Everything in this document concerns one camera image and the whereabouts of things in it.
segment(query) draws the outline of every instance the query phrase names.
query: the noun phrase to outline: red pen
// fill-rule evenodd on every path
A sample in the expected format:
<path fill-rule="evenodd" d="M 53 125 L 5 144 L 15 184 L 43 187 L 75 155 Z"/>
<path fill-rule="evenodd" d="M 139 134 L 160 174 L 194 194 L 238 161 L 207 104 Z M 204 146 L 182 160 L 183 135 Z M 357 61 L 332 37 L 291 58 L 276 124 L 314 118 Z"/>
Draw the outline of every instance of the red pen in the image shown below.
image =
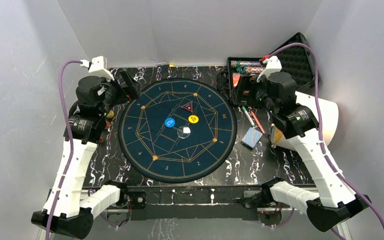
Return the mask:
<path fill-rule="evenodd" d="M 257 116 L 254 114 L 253 111 L 251 111 L 251 114 L 252 114 L 252 117 L 254 118 L 255 122 L 257 123 L 259 129 L 261 130 L 262 134 L 266 134 L 266 132 L 264 131 L 263 127 L 261 126 L 260 122 L 258 121 L 257 119 Z"/>

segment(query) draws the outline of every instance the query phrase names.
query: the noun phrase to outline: yellow token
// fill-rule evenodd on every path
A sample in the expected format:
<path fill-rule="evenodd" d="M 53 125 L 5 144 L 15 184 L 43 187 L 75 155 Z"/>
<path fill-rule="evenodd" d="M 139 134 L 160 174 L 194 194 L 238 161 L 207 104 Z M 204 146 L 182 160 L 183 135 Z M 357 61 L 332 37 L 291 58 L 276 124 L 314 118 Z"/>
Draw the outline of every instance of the yellow token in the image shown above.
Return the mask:
<path fill-rule="evenodd" d="M 199 120 L 200 119 L 197 116 L 195 116 L 195 115 L 190 115 L 189 116 L 189 123 L 191 123 L 191 124 L 196 124 Z"/>

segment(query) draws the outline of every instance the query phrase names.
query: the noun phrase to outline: green marker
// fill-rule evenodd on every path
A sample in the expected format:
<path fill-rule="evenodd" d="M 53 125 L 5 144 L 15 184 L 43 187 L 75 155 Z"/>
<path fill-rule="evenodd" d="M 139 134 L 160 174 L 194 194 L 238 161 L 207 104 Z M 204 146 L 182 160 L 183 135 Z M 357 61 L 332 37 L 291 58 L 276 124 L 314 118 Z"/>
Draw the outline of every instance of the green marker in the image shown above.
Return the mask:
<path fill-rule="evenodd" d="M 242 106 L 242 110 L 245 113 L 245 115 L 248 117 L 249 122 L 251 123 L 252 127 L 255 128 L 256 124 L 254 123 L 253 119 L 251 118 L 250 114 L 248 113 L 247 109 Z"/>

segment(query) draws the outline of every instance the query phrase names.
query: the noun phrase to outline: open case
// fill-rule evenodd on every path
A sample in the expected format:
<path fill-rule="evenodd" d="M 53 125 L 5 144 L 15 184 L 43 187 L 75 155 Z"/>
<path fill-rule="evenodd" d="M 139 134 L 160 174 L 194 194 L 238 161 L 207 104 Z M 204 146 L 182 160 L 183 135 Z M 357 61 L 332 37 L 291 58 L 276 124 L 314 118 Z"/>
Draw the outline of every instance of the open case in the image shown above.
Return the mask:
<path fill-rule="evenodd" d="M 291 43 L 303 43 L 308 45 L 305 36 L 297 32 L 290 39 L 285 41 L 282 45 L 277 47 L 275 50 L 291 44 Z M 310 94 L 312 88 L 314 88 L 315 83 L 315 71 L 314 71 L 314 61 L 310 56 L 310 53 L 300 46 L 290 47 L 276 55 L 281 64 L 281 72 L 289 73 L 292 76 L 292 79 L 296 81 L 297 91 L 302 93 Z M 256 91 L 256 80 L 259 73 L 256 74 L 247 74 L 240 73 L 239 67 L 234 66 L 233 61 L 247 61 L 247 62 L 260 62 L 262 57 L 229 57 L 227 58 L 227 77 L 224 79 L 224 87 L 228 87 L 229 91 L 229 100 L 235 106 L 251 106 L 251 107 L 261 107 L 261 103 L 256 101 L 254 97 Z M 234 86 L 234 75 L 240 74 L 239 81 L 237 85 Z"/>

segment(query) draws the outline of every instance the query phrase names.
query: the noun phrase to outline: blue token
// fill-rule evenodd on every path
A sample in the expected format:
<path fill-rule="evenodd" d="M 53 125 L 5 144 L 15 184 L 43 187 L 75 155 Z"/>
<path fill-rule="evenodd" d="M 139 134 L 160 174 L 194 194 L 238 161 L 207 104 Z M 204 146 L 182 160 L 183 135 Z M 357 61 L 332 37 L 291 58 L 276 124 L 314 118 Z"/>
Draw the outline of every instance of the blue token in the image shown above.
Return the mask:
<path fill-rule="evenodd" d="M 167 119 L 164 121 L 164 124 L 165 124 L 165 126 L 166 126 L 167 128 L 172 128 L 172 127 L 175 125 L 175 123 L 176 123 L 176 121 L 175 121 L 173 118 L 171 118 L 171 117 L 167 118 Z"/>

